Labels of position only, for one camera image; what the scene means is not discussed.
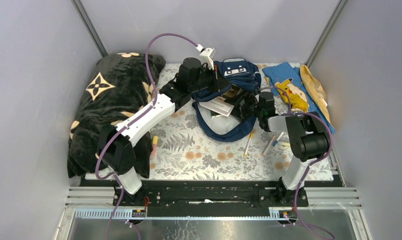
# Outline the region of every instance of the black pillow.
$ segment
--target black pillow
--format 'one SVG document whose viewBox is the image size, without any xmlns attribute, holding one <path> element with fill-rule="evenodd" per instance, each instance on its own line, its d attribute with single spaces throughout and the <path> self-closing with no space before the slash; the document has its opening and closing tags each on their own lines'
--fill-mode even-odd
<svg viewBox="0 0 402 240">
<path fill-rule="evenodd" d="M 164 66 L 162 56 L 149 55 L 149 67 L 155 83 Z M 95 172 L 99 157 L 96 150 L 102 126 L 115 125 L 131 117 L 150 102 L 152 92 L 144 54 L 110 54 L 98 61 L 71 126 L 68 177 Z M 148 178 L 149 155 L 152 151 L 149 133 L 140 138 L 134 151 L 136 172 Z"/>
</svg>

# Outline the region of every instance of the red wire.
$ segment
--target red wire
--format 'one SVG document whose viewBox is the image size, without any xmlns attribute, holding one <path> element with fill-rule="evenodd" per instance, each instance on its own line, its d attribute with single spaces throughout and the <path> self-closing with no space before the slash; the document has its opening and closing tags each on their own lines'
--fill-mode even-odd
<svg viewBox="0 0 402 240">
<path fill-rule="evenodd" d="M 149 204 L 149 197 L 144 197 L 144 199 L 145 199 L 145 214 L 146 214 L 146 207 L 148 206 L 148 204 Z"/>
</svg>

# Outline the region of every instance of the floral tablecloth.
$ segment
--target floral tablecloth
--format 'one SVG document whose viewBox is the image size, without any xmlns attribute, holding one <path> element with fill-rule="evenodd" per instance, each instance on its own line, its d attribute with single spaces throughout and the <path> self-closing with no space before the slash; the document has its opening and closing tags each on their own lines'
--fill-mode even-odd
<svg viewBox="0 0 402 240">
<path fill-rule="evenodd" d="M 178 72 L 180 64 L 166 64 L 161 72 L 158 87 L 162 87 Z M 276 64 L 260 63 L 259 68 Z M 276 111 L 287 111 L 287 105 L 278 96 L 275 97 Z M 179 111 L 162 120 L 151 129 L 151 136 L 157 135 L 157 154 L 150 162 L 152 180 L 259 180 L 276 181 L 288 168 L 292 158 L 287 134 L 280 142 L 271 147 L 266 156 L 261 155 L 273 135 L 279 132 L 264 132 L 258 125 L 249 147 L 248 156 L 243 156 L 248 136 L 235 142 L 219 142 L 207 137 L 200 128 L 192 104 L 188 103 Z M 104 176 L 109 169 L 101 171 Z M 86 179 L 96 179 L 94 174 L 87 174 Z M 329 162 L 323 160 L 315 164 L 307 180 L 333 180 Z"/>
</svg>

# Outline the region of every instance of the gray wall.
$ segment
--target gray wall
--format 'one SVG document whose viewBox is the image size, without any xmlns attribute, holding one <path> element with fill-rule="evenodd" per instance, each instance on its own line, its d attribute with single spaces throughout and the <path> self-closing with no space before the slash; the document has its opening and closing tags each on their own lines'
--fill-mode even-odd
<svg viewBox="0 0 402 240">
<path fill-rule="evenodd" d="M 373 239 L 402 239 L 402 1 L 350 1 L 311 71 Z"/>
<path fill-rule="evenodd" d="M 69 128 L 99 58 L 70 0 L 0 0 L 0 239 L 52 239 Z"/>
<path fill-rule="evenodd" d="M 185 35 L 217 48 L 216 60 L 254 63 L 307 61 L 338 0 L 83 0 L 107 51 L 145 52 L 161 33 Z M 163 37 L 151 48 L 169 63 L 196 57 L 181 39 Z"/>
</svg>

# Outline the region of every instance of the navy blue bag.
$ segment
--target navy blue bag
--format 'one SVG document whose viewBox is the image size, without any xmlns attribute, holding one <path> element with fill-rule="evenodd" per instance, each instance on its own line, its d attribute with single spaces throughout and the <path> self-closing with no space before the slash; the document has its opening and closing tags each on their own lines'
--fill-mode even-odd
<svg viewBox="0 0 402 240">
<path fill-rule="evenodd" d="M 214 64 L 218 66 L 220 73 L 227 78 L 231 84 L 234 84 L 247 92 L 255 92 L 255 90 L 261 86 L 261 74 L 258 71 L 257 65 L 246 61 L 243 58 L 228 58 L 223 62 L 215 61 Z M 196 102 L 208 102 L 218 96 L 223 95 L 229 89 L 230 86 L 222 89 L 220 92 L 211 92 L 207 89 L 204 89 L 193 93 L 192 98 Z M 256 117 L 251 116 L 245 121 L 241 122 L 230 132 L 224 135 L 219 135 L 211 130 L 211 128 L 204 121 L 196 102 L 192 104 L 192 107 L 196 111 L 196 117 L 199 125 L 207 136 L 220 142 L 234 142 L 242 139 L 252 131 L 255 121 L 257 120 Z"/>
</svg>

